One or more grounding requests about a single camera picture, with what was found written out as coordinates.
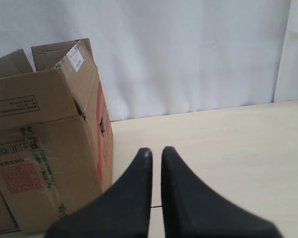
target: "table surface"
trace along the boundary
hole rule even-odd
[[[152,150],[152,206],[161,205],[161,152],[174,146],[219,194],[298,238],[298,101],[117,121],[112,128],[114,180],[140,147]],[[149,237],[164,237],[161,207],[151,209]]]

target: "light wooden table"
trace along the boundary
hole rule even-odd
[[[152,150],[152,206],[161,205],[161,152],[171,145],[219,194],[298,238],[298,101],[117,121],[112,128],[114,180],[140,147]],[[161,207],[151,209],[149,236],[164,237]]]

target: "barcode label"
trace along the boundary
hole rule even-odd
[[[71,50],[66,55],[69,58],[71,64],[73,65],[73,68],[75,69],[75,71],[76,72],[79,71],[79,68],[83,64],[84,59],[81,56],[81,54],[77,48],[77,45],[75,45],[73,48],[71,48]]]

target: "black rubber tip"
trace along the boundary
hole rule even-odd
[[[142,148],[114,185],[53,224],[45,238],[146,238],[151,192],[152,153]]]
[[[173,147],[161,163],[166,238],[281,238],[275,225],[227,201],[203,183]]]

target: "black object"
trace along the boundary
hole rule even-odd
[[[166,238],[282,238],[273,223],[210,189],[173,147],[162,153],[161,199]]]
[[[113,186],[53,224],[45,238],[146,238],[151,191],[152,153],[142,148]]]

